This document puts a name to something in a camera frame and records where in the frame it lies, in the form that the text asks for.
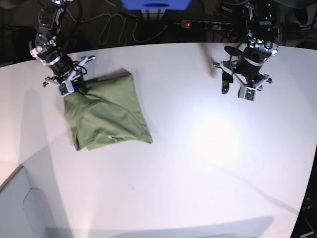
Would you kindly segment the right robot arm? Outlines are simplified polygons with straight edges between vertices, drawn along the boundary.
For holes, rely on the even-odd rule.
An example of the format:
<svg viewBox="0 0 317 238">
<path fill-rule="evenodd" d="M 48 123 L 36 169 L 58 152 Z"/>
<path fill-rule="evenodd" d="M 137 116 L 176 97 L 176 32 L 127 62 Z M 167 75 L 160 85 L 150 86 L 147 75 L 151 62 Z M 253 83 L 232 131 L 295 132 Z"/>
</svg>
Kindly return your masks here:
<svg viewBox="0 0 317 238">
<path fill-rule="evenodd" d="M 60 31 L 68 2 L 67 0 L 50 0 L 41 9 L 36 36 L 29 42 L 30 55 L 53 72 L 53 76 L 44 79 L 43 87 L 54 84 L 61 97 L 74 92 L 87 93 L 84 76 L 88 72 L 85 65 L 95 59 L 95 56 L 83 56 L 80 61 L 73 61 L 67 54 L 67 46 L 78 29 L 83 15 L 82 3 L 77 0 L 78 17 L 75 25 L 68 36 L 61 38 Z"/>
</svg>

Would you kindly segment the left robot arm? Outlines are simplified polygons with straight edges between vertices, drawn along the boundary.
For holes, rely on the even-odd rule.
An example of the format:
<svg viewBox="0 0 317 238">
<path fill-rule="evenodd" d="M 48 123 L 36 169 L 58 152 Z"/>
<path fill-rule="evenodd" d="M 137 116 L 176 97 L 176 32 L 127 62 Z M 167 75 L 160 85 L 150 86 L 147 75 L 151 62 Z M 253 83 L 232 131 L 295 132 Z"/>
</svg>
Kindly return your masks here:
<svg viewBox="0 0 317 238">
<path fill-rule="evenodd" d="M 238 97 L 254 101 L 265 83 L 273 83 L 269 75 L 260 74 L 262 66 L 279 48 L 272 4 L 266 0 L 223 0 L 221 3 L 233 8 L 233 15 L 237 17 L 233 30 L 241 32 L 236 46 L 224 48 L 230 55 L 229 60 L 213 63 L 222 70 L 221 92 L 227 94 L 230 85 L 237 81 Z"/>
</svg>

